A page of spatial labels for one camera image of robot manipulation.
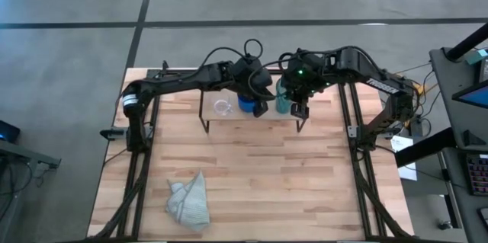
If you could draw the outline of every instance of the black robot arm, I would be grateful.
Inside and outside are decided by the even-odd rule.
[[[148,147],[144,129],[144,117],[149,103],[156,95],[171,94],[179,91],[202,90],[220,91],[227,88],[231,91],[255,101],[253,114],[260,117],[268,110],[266,101],[256,97],[249,88],[248,77],[256,72],[252,78],[252,87],[260,93],[271,95],[266,88],[271,85],[271,76],[258,58],[247,55],[239,59],[236,64],[230,61],[218,62],[201,66],[196,72],[183,75],[146,78],[131,82],[122,92],[124,115],[129,119],[127,131],[127,150],[143,152]]]
[[[413,82],[381,70],[370,56],[354,46],[326,52],[298,50],[288,54],[282,85],[292,100],[291,114],[308,118],[308,98],[334,84],[362,82],[390,94],[385,108],[369,124],[357,128],[356,144],[360,149],[373,150],[377,135],[385,133],[395,121],[412,118]]]

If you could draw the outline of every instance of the computer screen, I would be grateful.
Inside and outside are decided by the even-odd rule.
[[[488,108],[488,81],[460,91],[454,94],[452,99],[474,106]]]

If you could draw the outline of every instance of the wooden tabletop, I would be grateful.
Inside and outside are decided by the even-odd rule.
[[[128,69],[124,86],[144,78],[146,70]],[[379,95],[359,84],[358,96],[368,122],[381,111]],[[220,120],[206,134],[199,103],[199,91],[161,96],[139,240],[364,238],[337,86],[310,100],[310,119],[301,133],[291,121]],[[114,125],[128,125],[121,105]],[[125,140],[111,142],[107,158],[124,148]],[[382,203],[412,234],[394,156],[380,149],[371,156]],[[120,205],[129,161],[125,152],[104,167],[88,235],[100,231]],[[207,184],[211,224],[193,232],[174,222],[165,203],[168,181],[189,182],[199,170]],[[374,226],[370,203],[368,211]]]

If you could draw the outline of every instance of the towel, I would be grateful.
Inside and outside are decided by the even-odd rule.
[[[193,231],[199,232],[210,224],[207,208],[205,179],[201,171],[186,185],[169,183],[172,195],[166,203],[166,212],[173,219]]]

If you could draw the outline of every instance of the table leg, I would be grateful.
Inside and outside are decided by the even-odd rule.
[[[453,185],[448,173],[448,166],[445,163],[443,152],[437,154],[439,163],[441,164],[443,178],[445,179],[445,186],[448,189],[448,194],[444,195],[445,205],[448,208],[449,218],[451,219],[452,227],[455,229],[462,229],[461,214],[459,212],[458,202],[454,195]]]
[[[306,119],[304,119],[304,120],[302,120],[302,123],[300,124],[300,121],[299,121],[299,120],[297,120],[297,132],[301,132],[301,131],[302,131],[303,125],[305,125],[305,122],[306,122],[306,121],[307,121],[307,120],[306,120]]]
[[[205,132],[208,133],[208,131],[210,130],[210,122],[209,121],[205,121],[201,117],[201,113],[202,113],[202,109],[203,109],[203,103],[204,103],[204,92],[203,91],[200,91],[200,106],[199,106],[199,109],[198,109],[198,118],[200,118],[201,125],[204,127]]]

